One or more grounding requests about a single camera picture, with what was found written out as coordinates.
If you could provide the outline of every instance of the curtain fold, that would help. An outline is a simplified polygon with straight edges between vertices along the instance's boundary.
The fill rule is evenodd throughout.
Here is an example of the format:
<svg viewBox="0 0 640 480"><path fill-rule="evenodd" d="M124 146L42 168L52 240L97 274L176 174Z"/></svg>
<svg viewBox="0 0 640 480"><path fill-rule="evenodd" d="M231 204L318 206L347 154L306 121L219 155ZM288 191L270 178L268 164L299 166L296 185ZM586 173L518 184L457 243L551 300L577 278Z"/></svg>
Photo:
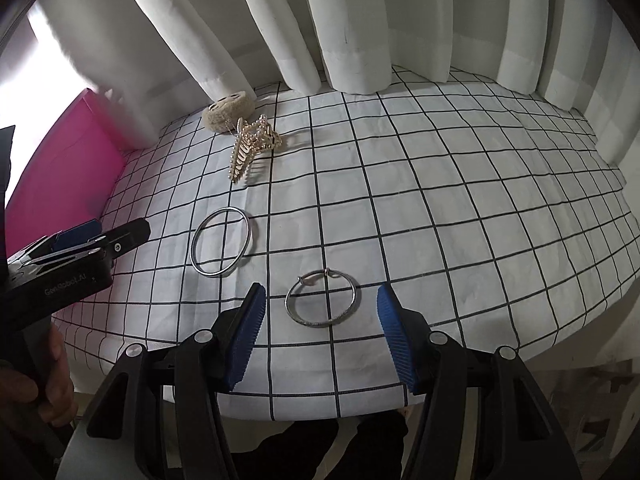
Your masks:
<svg viewBox="0 0 640 480"><path fill-rule="evenodd" d="M121 97L147 139L210 102L134 0L38 0L28 19L95 89Z"/></svg>
<svg viewBox="0 0 640 480"><path fill-rule="evenodd" d="M536 89L543 54L549 0L509 0L507 32L496 81L530 94Z"/></svg>
<svg viewBox="0 0 640 480"><path fill-rule="evenodd" d="M371 94L391 83L384 0L307 0L333 88Z"/></svg>
<svg viewBox="0 0 640 480"><path fill-rule="evenodd" d="M630 51L626 74L618 99L611 103L611 108L604 114L610 116L609 120L602 129L596 131L596 148L606 162L620 165L620 170L626 176L633 161L623 164L625 155L640 130L640 52L628 34L624 43L626 50ZM604 122L603 118L599 119L598 126Z"/></svg>
<svg viewBox="0 0 640 480"><path fill-rule="evenodd" d="M212 100L252 86L189 0L135 0L162 39Z"/></svg>
<svg viewBox="0 0 640 480"><path fill-rule="evenodd" d="M453 0L451 64L497 79L508 14L509 0Z"/></svg>
<svg viewBox="0 0 640 480"><path fill-rule="evenodd" d="M598 15L598 0L555 0L553 23L538 93L551 104L574 106Z"/></svg>
<svg viewBox="0 0 640 480"><path fill-rule="evenodd" d="M453 0L385 0L391 61L432 81L449 78Z"/></svg>
<svg viewBox="0 0 640 480"><path fill-rule="evenodd" d="M589 57L585 63L580 86L574 100L574 107L580 110L581 113L586 111L589 101L591 101L591 96L593 96L593 90L596 88L598 78L602 72L611 35L611 22L613 19L611 6L606 0L597 0L597 7Z"/></svg>
<svg viewBox="0 0 640 480"><path fill-rule="evenodd" d="M320 89L320 76L287 0L246 0L284 82L302 95Z"/></svg>
<svg viewBox="0 0 640 480"><path fill-rule="evenodd" d="M628 84L634 51L637 49L629 33L619 17L614 15L602 70L584 111L598 137L598 152L610 164L620 161L620 136L614 134L615 114L623 89ZM617 114L620 117L624 112L618 108Z"/></svg>

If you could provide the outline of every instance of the pink box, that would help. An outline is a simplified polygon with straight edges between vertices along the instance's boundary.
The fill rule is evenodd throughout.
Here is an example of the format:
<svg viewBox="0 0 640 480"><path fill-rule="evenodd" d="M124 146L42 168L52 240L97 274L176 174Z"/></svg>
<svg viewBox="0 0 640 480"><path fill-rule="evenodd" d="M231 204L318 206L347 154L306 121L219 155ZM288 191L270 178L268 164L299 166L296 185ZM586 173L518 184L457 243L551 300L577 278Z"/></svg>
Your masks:
<svg viewBox="0 0 640 480"><path fill-rule="evenodd" d="M85 89L48 131L6 206L8 256L42 236L100 218L125 165L118 149L122 133L110 110L105 97Z"/></svg>

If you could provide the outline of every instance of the silver bolt head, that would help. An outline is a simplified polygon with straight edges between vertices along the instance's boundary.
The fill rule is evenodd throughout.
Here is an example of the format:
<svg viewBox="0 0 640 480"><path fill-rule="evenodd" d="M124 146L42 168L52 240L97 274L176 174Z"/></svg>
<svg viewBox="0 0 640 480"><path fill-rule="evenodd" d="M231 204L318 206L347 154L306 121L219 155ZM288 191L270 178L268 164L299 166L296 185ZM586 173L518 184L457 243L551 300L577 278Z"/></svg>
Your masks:
<svg viewBox="0 0 640 480"><path fill-rule="evenodd" d="M128 357L138 357L142 354L142 345L139 343L133 343L133 345L127 346L127 349L124 352Z"/></svg>
<svg viewBox="0 0 640 480"><path fill-rule="evenodd" d="M429 341L434 345L446 345L449 337L444 332L431 332Z"/></svg>
<svg viewBox="0 0 640 480"><path fill-rule="evenodd" d="M507 359L507 361L513 361L516 358L516 351L510 346L500 347L498 353L503 359Z"/></svg>
<svg viewBox="0 0 640 480"><path fill-rule="evenodd" d="M199 332L196 332L196 335L193 336L193 338L196 343L208 343L213 338L213 334L211 333L211 330L200 330Z"/></svg>

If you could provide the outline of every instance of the grid-patterned tablecloth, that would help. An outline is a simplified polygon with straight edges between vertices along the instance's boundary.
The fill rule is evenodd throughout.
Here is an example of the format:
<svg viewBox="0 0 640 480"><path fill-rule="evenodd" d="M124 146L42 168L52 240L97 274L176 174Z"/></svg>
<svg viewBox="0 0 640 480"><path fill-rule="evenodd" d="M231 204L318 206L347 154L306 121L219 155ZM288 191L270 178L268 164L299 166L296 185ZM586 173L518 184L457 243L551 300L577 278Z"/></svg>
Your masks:
<svg viewBox="0 0 640 480"><path fill-rule="evenodd" d="M587 121L539 97L452 71L434 84L399 68L370 96L299 98L258 89L258 113L286 148L229 183L234 137L200 113L169 124L153 149L129 156L103 225L146 217L151 239L117 260L114 285L60 312L68 350L107 372L131 342L174 344L238 306L252 282L268 310L244 380L218 397L223 415L348 416L418 402L399 384L376 315L391 281L405 307L470 348L543 351L594 319L640 268L640 228L620 172L598 156ZM203 218L227 205L252 217L252 243L222 280L188 264ZM200 261L219 268L244 240L238 218L207 228ZM333 267L361 285L356 313L305 328L283 299L296 277ZM305 289L307 319L350 300L341 280Z"/></svg>

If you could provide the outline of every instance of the finger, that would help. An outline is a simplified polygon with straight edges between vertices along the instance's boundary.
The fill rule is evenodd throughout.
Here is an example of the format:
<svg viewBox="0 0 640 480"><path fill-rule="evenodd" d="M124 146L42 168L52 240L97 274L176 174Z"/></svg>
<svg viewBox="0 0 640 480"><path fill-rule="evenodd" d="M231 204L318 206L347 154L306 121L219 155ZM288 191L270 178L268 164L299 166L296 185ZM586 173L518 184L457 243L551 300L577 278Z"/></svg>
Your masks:
<svg viewBox="0 0 640 480"><path fill-rule="evenodd" d="M51 323L51 329L49 330L49 350L56 361L65 352L65 337L53 323Z"/></svg>
<svg viewBox="0 0 640 480"><path fill-rule="evenodd" d="M31 402L37 396L34 381L10 368L0 368L0 402Z"/></svg>
<svg viewBox="0 0 640 480"><path fill-rule="evenodd" d="M55 426L56 428L59 428L60 426L64 426L65 424L70 423L72 420L74 420L74 417L78 414L78 403L77 402L73 402L71 404L71 407L69 407L68 410L66 410L65 413L63 413L62 415L60 415L57 418L54 418L51 421L52 426Z"/></svg>
<svg viewBox="0 0 640 480"><path fill-rule="evenodd" d="M51 422L69 410L73 403L74 391L73 388L69 388L57 399L55 404L47 401L41 403L41 405L38 406L38 413L44 422Z"/></svg>
<svg viewBox="0 0 640 480"><path fill-rule="evenodd" d="M62 352L60 359L56 361L49 373L49 379L45 387L45 394L49 402L55 406L58 399L68 390L69 385L71 385L71 391L73 392L73 383L69 376L69 363L66 360L66 354Z"/></svg>

